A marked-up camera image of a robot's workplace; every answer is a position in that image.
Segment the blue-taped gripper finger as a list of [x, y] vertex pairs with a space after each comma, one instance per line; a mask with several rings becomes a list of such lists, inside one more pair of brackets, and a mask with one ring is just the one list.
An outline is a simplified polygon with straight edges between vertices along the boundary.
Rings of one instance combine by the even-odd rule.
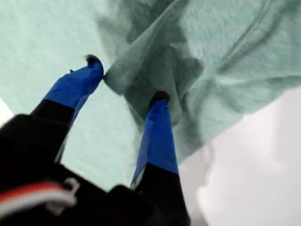
[[189, 226], [180, 182], [171, 117], [170, 95], [157, 91], [149, 102], [131, 187], [150, 201], [171, 226]]
[[87, 55], [86, 62], [86, 66], [59, 78], [30, 114], [14, 117], [18, 161], [60, 159], [79, 111], [103, 79], [101, 61]]

